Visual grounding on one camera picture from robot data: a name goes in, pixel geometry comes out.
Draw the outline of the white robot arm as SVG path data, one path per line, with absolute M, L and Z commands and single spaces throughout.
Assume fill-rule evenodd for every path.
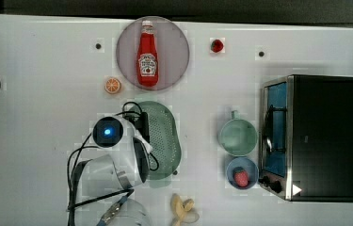
M 67 226 L 149 226 L 131 195 L 149 177 L 151 152 L 146 113 L 97 120 L 67 162 Z

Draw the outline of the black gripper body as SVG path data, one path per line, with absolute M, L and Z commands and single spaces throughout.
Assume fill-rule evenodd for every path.
M 149 142 L 150 133 L 149 133 L 149 119 L 146 112 L 137 114 L 136 112 L 126 113 L 123 116 L 126 120 L 134 125 L 138 132 L 143 136 L 143 138 Z

